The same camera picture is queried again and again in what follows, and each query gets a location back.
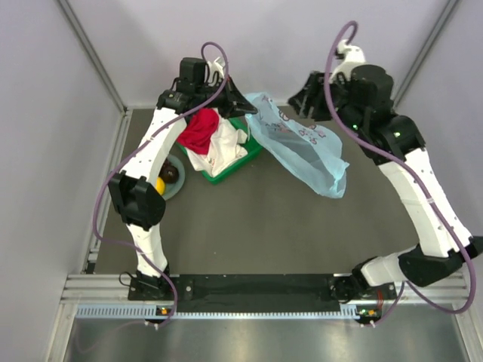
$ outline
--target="blue plastic bag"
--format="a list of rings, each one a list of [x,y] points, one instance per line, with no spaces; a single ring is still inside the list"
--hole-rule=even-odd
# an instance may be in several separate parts
[[[245,116],[257,142],[319,195],[342,198],[349,164],[340,158],[340,138],[320,125],[304,127],[289,119],[266,94],[245,97],[258,108]]]

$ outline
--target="green basket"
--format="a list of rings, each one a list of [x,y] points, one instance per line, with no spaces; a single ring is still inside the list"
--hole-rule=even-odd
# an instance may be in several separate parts
[[[248,128],[241,118],[231,118],[229,121],[235,129],[244,130],[246,133],[248,132]],[[184,148],[178,142],[176,142],[176,144],[180,147],[181,151],[183,151],[183,153],[187,155],[186,148]],[[210,183],[212,183],[213,185],[216,185],[217,183],[220,183],[221,181],[223,181],[228,175],[237,171],[237,169],[239,169],[241,166],[243,166],[250,160],[253,160],[255,157],[257,157],[260,154],[260,151],[262,150],[262,146],[260,146],[260,144],[253,137],[250,137],[250,139],[247,142],[245,142],[243,145],[240,145],[240,146],[246,149],[248,152],[248,154],[245,157],[240,158],[237,162],[227,167],[225,170],[222,171],[222,173],[220,173],[216,177],[211,177],[206,171],[202,171],[203,176]]]

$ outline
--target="floor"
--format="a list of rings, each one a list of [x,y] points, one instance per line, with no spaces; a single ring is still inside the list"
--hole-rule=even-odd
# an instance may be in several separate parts
[[[178,320],[156,332],[125,323],[76,320],[65,362],[469,362],[454,317],[429,307],[399,306],[376,329],[354,321]]]
[[[151,117],[151,109],[134,111],[124,155],[137,147]],[[342,273],[372,256],[414,246],[416,232],[392,185],[335,124],[323,125],[339,134],[350,163],[346,194],[338,200],[314,193],[264,150],[213,186],[175,146],[172,153],[187,174],[162,220],[171,272]],[[112,208],[104,235],[131,239]],[[133,272],[136,264],[133,250],[102,244],[95,272]]]

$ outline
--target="yellow lemon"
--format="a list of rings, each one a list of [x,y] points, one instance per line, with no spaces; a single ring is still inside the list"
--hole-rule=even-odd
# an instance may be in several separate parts
[[[158,177],[156,180],[156,191],[159,192],[160,195],[163,195],[166,190],[166,184],[161,177]]]

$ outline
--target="gray tabletop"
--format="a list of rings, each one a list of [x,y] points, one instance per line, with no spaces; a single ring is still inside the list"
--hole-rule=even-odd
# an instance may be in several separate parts
[[[134,111],[124,155],[137,147],[151,118],[151,109]],[[162,220],[171,272],[342,273],[372,256],[414,246],[417,234],[389,181],[336,124],[323,125],[340,136],[343,159],[350,163],[346,194],[337,200],[314,193],[265,150],[213,186],[173,147],[186,182],[167,201]],[[104,235],[131,240],[112,207]],[[95,270],[133,272],[136,264],[133,250],[102,244]]]

